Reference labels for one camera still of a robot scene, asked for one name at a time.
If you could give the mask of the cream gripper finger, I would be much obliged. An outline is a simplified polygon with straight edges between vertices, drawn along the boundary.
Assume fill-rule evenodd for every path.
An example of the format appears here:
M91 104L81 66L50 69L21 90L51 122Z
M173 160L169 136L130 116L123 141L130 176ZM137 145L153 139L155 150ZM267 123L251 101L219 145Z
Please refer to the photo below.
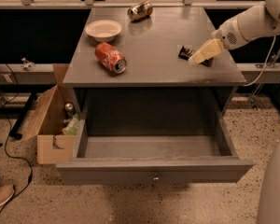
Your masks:
M203 63L212 59L224 50L223 42L220 39L212 38L207 40L199 49L195 50L189 58L190 64Z

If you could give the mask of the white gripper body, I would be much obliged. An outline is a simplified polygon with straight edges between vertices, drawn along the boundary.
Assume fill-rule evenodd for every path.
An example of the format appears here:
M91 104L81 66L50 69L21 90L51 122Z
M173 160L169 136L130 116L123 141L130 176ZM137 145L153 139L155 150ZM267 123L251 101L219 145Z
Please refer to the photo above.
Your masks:
M242 36L238 25L238 17L234 16L223 22L213 33L213 38L220 39L225 49L238 49L248 43Z

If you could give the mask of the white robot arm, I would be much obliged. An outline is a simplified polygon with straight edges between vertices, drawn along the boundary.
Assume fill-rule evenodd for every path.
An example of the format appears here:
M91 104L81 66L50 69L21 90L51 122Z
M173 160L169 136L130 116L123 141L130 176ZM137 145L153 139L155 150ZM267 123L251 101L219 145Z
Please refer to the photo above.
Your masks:
M258 38L277 35L280 35L280 0L264 0L222 23L189 61L202 63L224 49L238 49ZM280 141L263 177L257 224L280 224Z

